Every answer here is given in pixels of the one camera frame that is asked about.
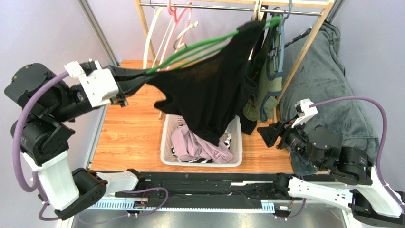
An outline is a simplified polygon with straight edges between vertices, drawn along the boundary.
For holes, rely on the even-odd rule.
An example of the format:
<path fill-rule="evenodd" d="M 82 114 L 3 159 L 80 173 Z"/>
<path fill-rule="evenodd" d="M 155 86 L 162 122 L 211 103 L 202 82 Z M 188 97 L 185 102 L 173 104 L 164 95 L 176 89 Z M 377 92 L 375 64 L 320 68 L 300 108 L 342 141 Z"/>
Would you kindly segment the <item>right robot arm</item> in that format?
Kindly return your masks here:
<path fill-rule="evenodd" d="M 306 133 L 302 126 L 280 120 L 257 130 L 268 147 L 291 148 L 317 171 L 328 171 L 331 178 L 346 186 L 326 187 L 278 173 L 271 187 L 276 195 L 317 200 L 370 226 L 404 227 L 405 211 L 397 202 L 405 194 L 388 193 L 377 179 L 376 166 L 366 151 L 344 146 L 340 135 L 321 125 Z"/>

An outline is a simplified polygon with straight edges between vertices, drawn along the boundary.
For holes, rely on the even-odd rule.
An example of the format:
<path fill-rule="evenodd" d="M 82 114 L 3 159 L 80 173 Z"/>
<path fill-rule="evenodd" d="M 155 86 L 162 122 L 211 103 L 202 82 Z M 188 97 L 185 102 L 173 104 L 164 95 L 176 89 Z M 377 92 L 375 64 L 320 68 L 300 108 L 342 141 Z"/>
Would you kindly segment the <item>green plastic hanger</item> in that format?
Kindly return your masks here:
<path fill-rule="evenodd" d="M 153 76 L 192 70 L 208 61 L 223 56 L 228 51 L 241 54 L 246 51 L 246 57 L 252 53 L 262 31 L 281 22 L 281 15 L 266 21 L 252 21 L 239 27 L 234 32 L 217 38 L 210 38 L 192 44 L 169 56 L 163 63 L 145 70 L 143 75 Z"/>

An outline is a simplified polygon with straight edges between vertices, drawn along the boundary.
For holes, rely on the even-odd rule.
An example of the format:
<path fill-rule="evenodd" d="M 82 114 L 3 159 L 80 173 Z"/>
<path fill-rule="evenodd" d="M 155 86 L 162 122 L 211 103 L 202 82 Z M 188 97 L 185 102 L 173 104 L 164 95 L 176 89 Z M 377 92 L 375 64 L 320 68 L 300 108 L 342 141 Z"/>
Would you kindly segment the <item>cream plastic hanger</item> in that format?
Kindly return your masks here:
<path fill-rule="evenodd" d="M 147 67 L 154 67 L 161 63 L 164 59 L 165 52 L 166 52 L 166 42 L 168 40 L 167 35 L 170 33 L 169 30 L 172 28 L 174 24 L 174 19 L 168 21 L 168 25 L 166 26 L 165 33 L 163 34 L 163 25 L 162 23 L 158 22 L 160 15 L 163 11 L 168 11 L 167 5 L 159 7 L 157 10 L 154 10 L 154 17 L 152 19 L 150 27 L 147 29 L 148 33 L 146 35 L 146 42 L 145 42 L 145 49 L 143 55 L 143 69 Z M 153 35 L 157 32 L 160 32 L 162 36 L 159 48 L 155 52 L 153 46 Z"/>

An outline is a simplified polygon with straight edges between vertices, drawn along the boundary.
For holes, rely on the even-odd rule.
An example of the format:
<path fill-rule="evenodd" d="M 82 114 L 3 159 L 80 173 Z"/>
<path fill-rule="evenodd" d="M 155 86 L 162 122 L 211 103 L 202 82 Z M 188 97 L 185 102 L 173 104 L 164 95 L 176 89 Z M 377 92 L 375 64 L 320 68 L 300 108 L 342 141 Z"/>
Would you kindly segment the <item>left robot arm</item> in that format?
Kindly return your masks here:
<path fill-rule="evenodd" d="M 145 69 L 102 67 L 98 61 L 65 65 L 59 75 L 40 63 L 18 70 L 5 95 L 22 108 L 11 127 L 13 169 L 26 192 L 39 192 L 56 219 L 66 220 L 99 202 L 106 195 L 141 194 L 145 177 L 134 169 L 97 172 L 71 170 L 66 126 L 79 116 L 106 105 L 127 106 L 153 76 Z"/>

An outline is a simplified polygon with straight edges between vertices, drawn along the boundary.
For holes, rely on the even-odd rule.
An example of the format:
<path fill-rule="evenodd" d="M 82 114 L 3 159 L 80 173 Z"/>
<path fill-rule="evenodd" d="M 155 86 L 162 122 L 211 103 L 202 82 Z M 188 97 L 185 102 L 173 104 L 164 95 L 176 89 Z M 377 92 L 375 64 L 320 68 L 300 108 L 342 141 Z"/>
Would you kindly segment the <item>pink plastic hanger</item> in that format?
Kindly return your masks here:
<path fill-rule="evenodd" d="M 172 5 L 172 1 L 168 0 L 167 1 L 167 10 L 170 16 L 172 16 L 173 21 L 171 22 L 171 26 L 169 27 L 169 37 L 165 39 L 165 45 L 163 48 L 163 52 L 161 54 L 161 58 L 160 58 L 160 64 L 163 63 L 163 61 L 166 59 L 166 54 L 167 51 L 169 49 L 169 46 L 171 44 L 174 44 L 174 50 L 177 50 L 177 43 L 173 40 L 174 37 L 174 32 L 176 31 L 180 21 L 182 20 L 182 18 L 184 17 L 184 15 L 186 13 L 188 13 L 188 18 L 186 21 L 186 27 L 190 26 L 191 23 L 191 19 L 192 19 L 192 15 L 193 15 L 193 10 L 191 8 L 183 8 L 182 10 L 180 10 L 179 13 L 177 13 L 177 8 L 175 6 Z"/>

